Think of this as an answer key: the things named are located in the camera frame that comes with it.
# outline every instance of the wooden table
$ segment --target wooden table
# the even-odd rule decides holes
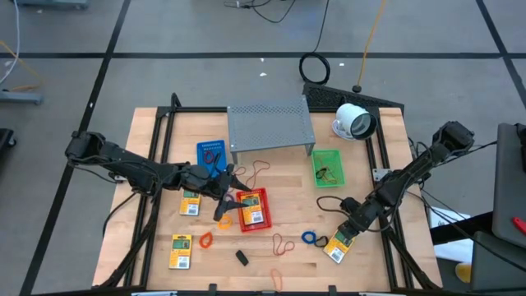
[[[402,114],[399,109],[380,111],[390,164],[392,169],[401,169],[412,160]],[[379,234],[360,234],[339,265],[320,248],[306,245],[300,238],[307,230],[315,230],[319,235],[330,237],[344,221],[344,217],[338,213],[320,210],[316,205],[317,197],[336,195],[363,201],[372,190],[365,142],[338,138],[331,130],[334,117],[333,113],[311,114],[316,134],[315,149],[340,150],[346,177],[344,187],[316,188],[311,159],[305,156],[302,146],[239,155],[240,165],[247,167],[247,173],[240,177],[242,182],[253,174],[254,160],[271,163],[271,168],[261,171],[256,181],[257,187],[267,190],[273,223],[271,229],[242,234],[238,213],[233,210],[229,215],[233,217],[234,224],[230,229],[220,230],[212,220],[216,201],[203,197],[199,216],[182,216],[178,214],[182,191],[164,190],[147,288],[207,290],[210,283],[216,283],[219,290],[272,290],[275,288],[270,270],[275,268],[283,275],[283,291],[327,291],[330,284],[335,284],[338,291],[389,291]],[[136,109],[126,149],[147,156],[154,121],[155,109]],[[226,113],[177,113],[168,162],[196,163],[196,143],[200,141],[224,139],[228,144],[227,125]],[[162,126],[157,161],[162,150],[164,130]],[[381,157],[376,136],[373,139],[380,168]],[[417,187],[411,188],[411,191],[419,193]],[[129,193],[127,184],[117,185],[112,207],[129,196]],[[138,200],[131,201],[110,220],[94,284],[106,280],[128,251]],[[337,208],[338,202],[327,201],[324,206]],[[422,202],[406,194],[399,210],[409,252],[429,278],[441,285]],[[378,228],[377,221],[372,227]],[[203,249],[198,240],[208,231],[212,231],[214,243],[209,249]],[[295,242],[294,250],[281,257],[274,256],[272,235],[275,233],[282,234],[285,241]],[[193,237],[189,270],[168,269],[172,234],[191,234]],[[247,266],[243,266],[235,257],[237,250],[242,250],[247,256],[250,261]],[[398,253],[393,250],[398,284],[404,286]],[[141,253],[136,261],[134,283],[138,283],[142,260]]]

